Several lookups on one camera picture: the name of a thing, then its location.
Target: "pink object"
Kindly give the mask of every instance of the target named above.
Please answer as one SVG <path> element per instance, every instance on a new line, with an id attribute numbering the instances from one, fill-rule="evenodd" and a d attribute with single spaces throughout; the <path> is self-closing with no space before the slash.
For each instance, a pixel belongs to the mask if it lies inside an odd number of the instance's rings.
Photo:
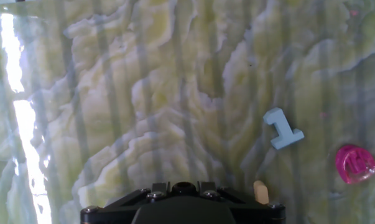
<path id="1" fill-rule="evenodd" d="M 347 184 L 354 184 L 368 179 L 375 174 L 375 160 L 365 149 L 347 145 L 336 154 L 336 169 Z"/>
<path id="2" fill-rule="evenodd" d="M 356 11 L 356 10 L 350 10 L 350 14 L 351 14 L 351 16 L 357 16 L 359 14 L 359 12 Z"/>

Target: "pink dot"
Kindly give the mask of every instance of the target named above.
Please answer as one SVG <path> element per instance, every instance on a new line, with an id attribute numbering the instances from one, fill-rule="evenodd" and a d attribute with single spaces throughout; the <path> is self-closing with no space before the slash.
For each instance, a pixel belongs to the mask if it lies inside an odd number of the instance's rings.
<path id="1" fill-rule="evenodd" d="M 350 10 L 350 14 L 351 14 L 351 16 L 357 16 L 359 14 L 359 12 L 356 11 L 356 10 Z"/>

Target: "small wooden stick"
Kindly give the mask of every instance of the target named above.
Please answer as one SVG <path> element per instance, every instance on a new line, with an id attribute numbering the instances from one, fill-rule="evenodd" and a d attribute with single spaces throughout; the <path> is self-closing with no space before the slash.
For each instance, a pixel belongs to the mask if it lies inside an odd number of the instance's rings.
<path id="1" fill-rule="evenodd" d="M 269 203 L 269 192 L 267 191 L 267 187 L 263 184 L 262 181 L 257 180 L 254 183 L 254 193 L 255 199 L 257 202 L 261 204 Z"/>

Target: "marbled surface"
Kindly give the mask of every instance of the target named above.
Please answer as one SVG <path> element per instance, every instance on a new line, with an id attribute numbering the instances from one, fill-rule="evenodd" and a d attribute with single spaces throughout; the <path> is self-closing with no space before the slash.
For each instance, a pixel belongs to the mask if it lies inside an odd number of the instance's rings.
<path id="1" fill-rule="evenodd" d="M 282 108 L 305 138 L 279 151 Z M 375 0 L 0 5 L 0 224 L 79 223 L 153 182 L 260 179 L 288 223 L 375 223 Z"/>

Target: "black knob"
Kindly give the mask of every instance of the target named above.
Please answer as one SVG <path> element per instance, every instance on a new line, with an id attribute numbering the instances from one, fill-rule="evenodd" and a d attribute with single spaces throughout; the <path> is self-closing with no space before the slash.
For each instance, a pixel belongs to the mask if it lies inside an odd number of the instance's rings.
<path id="1" fill-rule="evenodd" d="M 172 194 L 173 195 L 190 195 L 196 196 L 198 194 L 195 186 L 189 182 L 179 182 L 172 187 Z"/>

